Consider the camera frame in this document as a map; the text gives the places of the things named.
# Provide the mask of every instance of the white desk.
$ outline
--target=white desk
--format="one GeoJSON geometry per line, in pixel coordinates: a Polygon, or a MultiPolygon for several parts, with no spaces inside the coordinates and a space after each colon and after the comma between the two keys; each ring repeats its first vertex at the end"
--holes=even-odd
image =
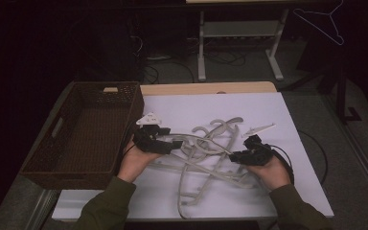
{"type": "MultiPolygon", "coordinates": [[[[172,132],[192,133],[196,126],[208,126],[214,119],[228,120],[243,117],[239,124],[241,133],[251,127],[261,127],[275,123],[259,136],[264,143],[281,147],[291,158],[295,173],[295,186],[301,197],[325,216],[334,215],[309,158],[289,116],[288,109],[280,93],[240,93],[145,96],[145,113],[159,115],[162,127],[170,127],[172,132]]],[[[244,150],[239,137],[232,150],[244,150]]],[[[163,163],[182,163],[163,156],[163,163]]],[[[234,170],[237,165],[227,160],[223,169],[234,170]]],[[[148,167],[135,181],[137,190],[129,204],[128,219],[139,220],[179,220],[177,212],[177,190],[180,172],[148,167]]],[[[196,190],[201,178],[189,177],[189,190],[196,190]]],[[[255,177],[248,178],[256,185],[252,189],[241,189],[220,179],[214,179],[197,206],[184,207],[183,211],[191,219],[261,219],[276,217],[276,211],[255,177]]],[[[63,191],[58,200],[53,219],[75,220],[81,208],[100,191],[63,191]]]]}

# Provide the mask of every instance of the person's right hand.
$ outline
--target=person's right hand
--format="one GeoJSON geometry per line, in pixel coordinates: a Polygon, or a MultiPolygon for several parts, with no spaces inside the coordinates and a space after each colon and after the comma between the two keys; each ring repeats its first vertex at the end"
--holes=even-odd
{"type": "Polygon", "coordinates": [[[291,183],[286,168],[276,156],[264,166],[246,166],[246,168],[260,177],[269,190],[291,183]]]}

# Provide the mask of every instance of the forearm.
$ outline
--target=forearm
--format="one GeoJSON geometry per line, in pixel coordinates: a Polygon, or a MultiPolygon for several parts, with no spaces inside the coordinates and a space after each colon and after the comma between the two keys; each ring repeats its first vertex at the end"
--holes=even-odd
{"type": "Polygon", "coordinates": [[[82,208],[73,229],[124,229],[127,206],[135,188],[134,184],[113,177],[106,190],[82,208]]]}
{"type": "Polygon", "coordinates": [[[329,220],[298,195],[293,185],[270,193],[280,229],[332,229],[329,220]]]}

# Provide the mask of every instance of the white tabletop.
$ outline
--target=white tabletop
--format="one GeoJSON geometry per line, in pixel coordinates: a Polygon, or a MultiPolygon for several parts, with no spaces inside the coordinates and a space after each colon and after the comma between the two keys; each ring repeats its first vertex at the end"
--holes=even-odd
{"type": "MultiPolygon", "coordinates": [[[[301,197],[326,217],[334,215],[314,173],[294,123],[280,93],[240,93],[211,95],[145,96],[145,114],[153,112],[162,119],[161,127],[173,133],[191,133],[193,127],[212,129],[215,119],[242,117],[241,133],[250,128],[276,124],[259,134],[263,143],[281,147],[289,155],[295,174],[295,187],[301,197]]],[[[244,150],[245,138],[238,137],[232,151],[244,150]]],[[[171,156],[158,159],[163,164],[182,166],[171,156]]],[[[238,165],[226,159],[223,171],[235,171],[238,165]]],[[[178,182],[181,172],[149,166],[135,181],[137,190],[129,204],[129,219],[177,220],[178,182]]],[[[205,179],[201,173],[186,177],[185,192],[196,192],[205,179]]],[[[199,203],[183,206],[190,219],[261,219],[276,217],[267,190],[250,175],[247,183],[253,188],[243,189],[214,178],[199,203]]],[[[100,191],[62,191],[53,219],[75,220],[83,205],[100,191]]]]}

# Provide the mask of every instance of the clothes hanger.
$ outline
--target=clothes hanger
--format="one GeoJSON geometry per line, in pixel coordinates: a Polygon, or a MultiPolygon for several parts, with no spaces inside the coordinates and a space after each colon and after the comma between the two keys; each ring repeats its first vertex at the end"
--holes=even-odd
{"type": "Polygon", "coordinates": [[[343,5],[343,0],[341,0],[341,3],[336,6],[331,12],[317,12],[317,11],[304,11],[301,9],[294,9],[293,13],[295,15],[297,15],[298,17],[300,17],[301,19],[303,19],[304,21],[308,22],[309,24],[311,24],[315,29],[317,29],[318,31],[320,31],[322,34],[326,35],[329,39],[331,39],[333,42],[335,42],[338,45],[343,45],[343,43],[345,42],[343,37],[341,35],[339,35],[339,30],[337,29],[335,23],[334,23],[334,19],[333,19],[333,14],[334,12],[340,8],[343,5]],[[323,15],[326,17],[329,17],[330,22],[333,25],[333,28],[335,30],[335,37],[332,37],[331,35],[327,34],[324,29],[319,28],[317,25],[315,25],[313,22],[310,22],[304,15],[305,14],[316,14],[316,15],[323,15]]]}

